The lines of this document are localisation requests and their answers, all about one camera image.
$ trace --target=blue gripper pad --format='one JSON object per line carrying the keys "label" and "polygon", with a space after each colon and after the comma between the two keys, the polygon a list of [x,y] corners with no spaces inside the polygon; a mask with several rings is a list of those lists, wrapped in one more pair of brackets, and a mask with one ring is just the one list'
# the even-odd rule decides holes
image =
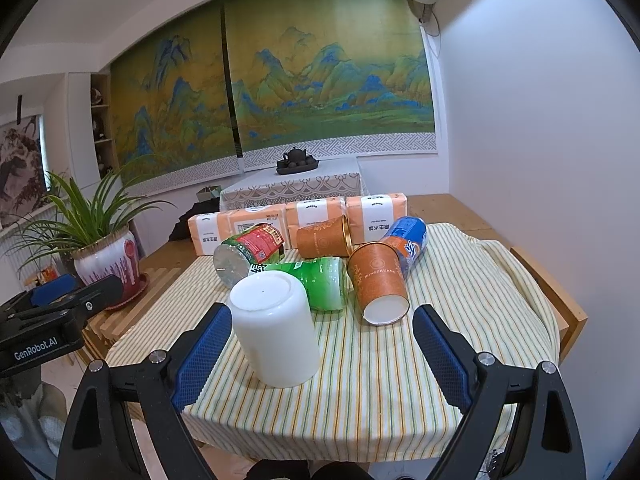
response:
{"label": "blue gripper pad", "polygon": [[176,374],[171,402],[178,413],[198,400],[230,334],[231,311],[225,306],[211,320]]}
{"label": "blue gripper pad", "polygon": [[[430,305],[428,307],[432,310],[432,315],[437,316],[433,308]],[[449,332],[447,335],[463,338],[458,333],[446,330]],[[451,406],[459,408],[460,412],[466,413],[472,402],[468,371],[430,315],[427,314],[424,306],[414,312],[414,337],[447,402]]]}

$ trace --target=black teapot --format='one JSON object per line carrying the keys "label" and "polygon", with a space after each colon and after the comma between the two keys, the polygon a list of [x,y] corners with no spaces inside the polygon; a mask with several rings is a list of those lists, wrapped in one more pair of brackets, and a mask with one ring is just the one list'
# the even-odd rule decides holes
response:
{"label": "black teapot", "polygon": [[318,163],[319,161],[312,155],[306,154],[306,150],[300,150],[294,146],[292,150],[282,154],[282,160],[276,162],[276,171],[280,175],[302,173],[314,170],[318,167]]}

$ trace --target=person's leg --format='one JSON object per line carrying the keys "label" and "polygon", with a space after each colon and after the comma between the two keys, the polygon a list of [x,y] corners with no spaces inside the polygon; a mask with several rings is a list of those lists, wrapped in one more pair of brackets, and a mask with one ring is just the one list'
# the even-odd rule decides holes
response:
{"label": "person's leg", "polygon": [[373,480],[373,477],[353,462],[331,462],[314,473],[313,480]]}
{"label": "person's leg", "polygon": [[246,474],[244,480],[310,480],[306,460],[260,460]]}

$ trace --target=green plastic bottle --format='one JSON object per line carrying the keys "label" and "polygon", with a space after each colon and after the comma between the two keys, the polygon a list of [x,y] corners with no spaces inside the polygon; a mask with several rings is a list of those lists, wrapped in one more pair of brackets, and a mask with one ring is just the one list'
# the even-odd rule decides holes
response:
{"label": "green plastic bottle", "polygon": [[288,264],[254,264],[249,274],[281,270],[295,276],[305,287],[309,306],[316,310],[342,310],[347,305],[349,275],[341,258],[324,256]]}

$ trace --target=geometric pattern border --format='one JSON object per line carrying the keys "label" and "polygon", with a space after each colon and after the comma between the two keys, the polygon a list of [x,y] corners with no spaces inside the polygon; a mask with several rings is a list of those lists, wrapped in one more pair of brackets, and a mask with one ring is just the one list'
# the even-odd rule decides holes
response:
{"label": "geometric pattern border", "polygon": [[[415,132],[408,134],[375,134],[353,137],[335,137],[333,139],[304,140],[292,142],[301,150],[315,158],[327,158],[336,155],[397,155],[399,153],[438,153],[436,134]],[[271,146],[260,150],[251,150],[242,154],[246,170],[258,170],[275,166],[282,158],[288,144]]]}
{"label": "geometric pattern border", "polygon": [[150,196],[239,173],[238,158],[235,155],[225,156],[150,178],[132,186],[130,194]]}

